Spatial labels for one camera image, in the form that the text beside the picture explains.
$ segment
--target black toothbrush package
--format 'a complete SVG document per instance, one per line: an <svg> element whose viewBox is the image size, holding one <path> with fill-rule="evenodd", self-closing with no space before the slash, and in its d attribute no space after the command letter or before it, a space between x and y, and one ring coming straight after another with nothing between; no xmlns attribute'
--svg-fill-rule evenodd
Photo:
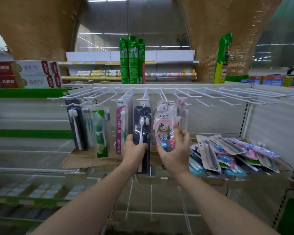
<svg viewBox="0 0 294 235"><path fill-rule="evenodd" d="M151 109L147 106L136 106L134 109L133 142L135 145L139 144L140 134L142 134L143 142L148 145L148 149L145 150L141 171L139 172L138 170L136 174L148 174L150 170L150 115Z"/></svg>
<svg viewBox="0 0 294 235"><path fill-rule="evenodd" d="M65 100L66 105L70 105L72 103L79 105L80 101L78 99ZM87 132L85 131L85 128L83 126L84 121L82 116L82 108L80 106L70 105L66 107L66 110L70 120L75 148L80 151L88 151L89 145Z"/></svg>

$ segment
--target pink bunny figure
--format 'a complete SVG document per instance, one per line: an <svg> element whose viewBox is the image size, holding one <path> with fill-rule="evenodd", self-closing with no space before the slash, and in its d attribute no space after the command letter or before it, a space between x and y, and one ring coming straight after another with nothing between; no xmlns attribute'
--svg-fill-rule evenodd
<svg viewBox="0 0 294 235"><path fill-rule="evenodd" d="M170 133L170 142L172 144L172 149L175 149L175 140L174 140L174 134Z"/></svg>

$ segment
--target blue bunny figure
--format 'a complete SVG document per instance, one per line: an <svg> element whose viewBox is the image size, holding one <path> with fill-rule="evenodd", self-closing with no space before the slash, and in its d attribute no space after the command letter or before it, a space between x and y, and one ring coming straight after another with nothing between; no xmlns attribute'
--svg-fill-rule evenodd
<svg viewBox="0 0 294 235"><path fill-rule="evenodd" d="M161 143L161 146L163 147L163 149L165 150L165 151L168 151L168 139L167 138L161 138L161 141L162 141L162 143Z"/></svg>

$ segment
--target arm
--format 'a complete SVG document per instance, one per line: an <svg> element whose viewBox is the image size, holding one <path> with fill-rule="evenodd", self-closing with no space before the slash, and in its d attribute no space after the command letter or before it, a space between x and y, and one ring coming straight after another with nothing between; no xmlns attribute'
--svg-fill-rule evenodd
<svg viewBox="0 0 294 235"><path fill-rule="evenodd" d="M191 138L186 131L174 126L175 149L167 153L161 145L157 150L165 167L195 202L200 214L214 235L278 235L245 208L195 177L189 170Z"/></svg>
<svg viewBox="0 0 294 235"><path fill-rule="evenodd" d="M147 148L146 143L135 145L133 135L129 134L120 166L49 217L32 235L98 234Z"/></svg>

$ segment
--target hand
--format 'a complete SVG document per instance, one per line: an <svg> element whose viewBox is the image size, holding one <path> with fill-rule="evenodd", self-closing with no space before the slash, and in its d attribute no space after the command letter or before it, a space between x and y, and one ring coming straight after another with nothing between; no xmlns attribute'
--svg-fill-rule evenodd
<svg viewBox="0 0 294 235"><path fill-rule="evenodd" d="M142 163L145 150L147 149L148 145L145 142L135 145L133 134L129 134L122 147L123 161L121 165L129 167L129 170L133 170L134 174Z"/></svg>
<svg viewBox="0 0 294 235"><path fill-rule="evenodd" d="M185 130L180 130L177 123L174 123L175 149L166 152L160 144L157 144L157 151L167 170L174 178L183 173L190 173L188 160L190 155L191 137Z"/></svg>

